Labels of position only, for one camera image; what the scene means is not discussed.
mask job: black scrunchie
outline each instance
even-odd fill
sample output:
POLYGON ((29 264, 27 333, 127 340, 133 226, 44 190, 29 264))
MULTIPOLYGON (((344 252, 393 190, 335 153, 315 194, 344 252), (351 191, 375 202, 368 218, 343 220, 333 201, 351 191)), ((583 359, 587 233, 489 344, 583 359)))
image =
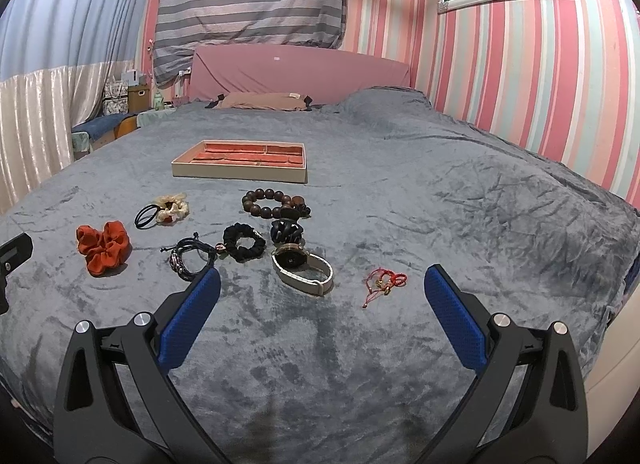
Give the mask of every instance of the black scrunchie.
POLYGON ((254 228, 247 224, 230 225, 225 229, 222 235, 222 243, 225 246, 225 252, 236 261, 246 261, 248 259, 258 258, 264 252, 267 242, 254 228), (252 247, 246 248, 242 245, 237 246, 240 238, 253 238, 252 247))
POLYGON ((279 219, 271 222, 273 243, 300 243, 304 229, 294 220, 279 219))

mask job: metal bolt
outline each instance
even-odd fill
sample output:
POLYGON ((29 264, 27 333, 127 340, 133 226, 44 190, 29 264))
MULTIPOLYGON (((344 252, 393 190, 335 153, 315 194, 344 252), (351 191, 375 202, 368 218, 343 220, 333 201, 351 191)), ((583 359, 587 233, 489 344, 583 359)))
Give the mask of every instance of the metal bolt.
POLYGON ((149 325, 150 321, 151 314, 149 314, 148 312, 141 312, 140 314, 136 314, 136 316, 133 318, 133 323, 135 323, 139 327, 149 325))
POLYGON ((561 321, 556 321, 554 323, 554 330, 560 335, 566 334, 567 332, 569 332, 569 329, 561 321))
POLYGON ((89 330, 90 326, 91 325, 88 321, 81 321, 78 323, 78 325, 76 325, 76 332, 78 334, 84 334, 85 332, 87 332, 87 330, 89 330))
POLYGON ((498 327, 508 327, 511 325, 511 319, 507 314, 496 314, 494 316, 494 323, 498 325, 498 327))

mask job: gray blanket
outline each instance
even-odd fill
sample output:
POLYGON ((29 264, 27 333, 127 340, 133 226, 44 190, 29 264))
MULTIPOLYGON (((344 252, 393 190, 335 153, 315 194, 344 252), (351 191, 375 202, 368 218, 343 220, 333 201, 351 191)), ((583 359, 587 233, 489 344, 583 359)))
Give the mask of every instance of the gray blanket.
MULTIPOLYGON (((630 205, 437 113, 420 92, 375 88, 302 113, 186 105, 76 162, 0 219, 34 241, 33 257, 10 277, 0 372, 40 423, 51 427, 73 325, 123 324, 184 289, 159 249, 194 231, 216 243, 240 221, 268 235, 270 221, 241 207, 257 187, 306 198, 306 245, 334 266, 335 287, 321 299, 292 290, 266 253, 217 262, 220 301, 171 376, 238 463, 402 463, 420 452, 474 377, 425 300, 431 264, 520 325, 566 322, 586 374, 638 255, 630 205), (304 142, 308 184, 172 177, 170 162, 202 139, 304 142), (188 218, 134 228, 152 198, 182 191, 188 218), (125 224, 133 251, 124 270, 94 278, 76 228, 111 220, 125 224), (362 280, 376 267, 406 273, 408 284, 363 309, 362 280)), ((497 425, 505 419, 501 410, 497 425)))

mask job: beige box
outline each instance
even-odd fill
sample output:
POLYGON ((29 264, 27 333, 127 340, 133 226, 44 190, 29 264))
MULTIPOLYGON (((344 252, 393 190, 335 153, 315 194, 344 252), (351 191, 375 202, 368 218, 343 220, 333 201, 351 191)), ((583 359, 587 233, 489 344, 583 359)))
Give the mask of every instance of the beige box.
POLYGON ((306 183, 305 145, 203 140, 171 163, 174 177, 306 183))

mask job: watch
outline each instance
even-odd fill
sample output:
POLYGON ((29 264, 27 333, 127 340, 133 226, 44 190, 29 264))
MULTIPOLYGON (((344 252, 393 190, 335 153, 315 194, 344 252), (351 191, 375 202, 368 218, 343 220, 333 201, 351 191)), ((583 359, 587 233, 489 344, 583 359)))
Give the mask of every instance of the watch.
POLYGON ((322 296, 332 286, 334 282, 334 269, 324 258, 311 254, 297 243, 285 243, 276 248, 271 254, 273 267, 280 279, 287 285, 299 291, 322 296), (307 264, 311 269, 322 272, 324 279, 307 279, 291 272, 290 269, 297 269, 307 264))

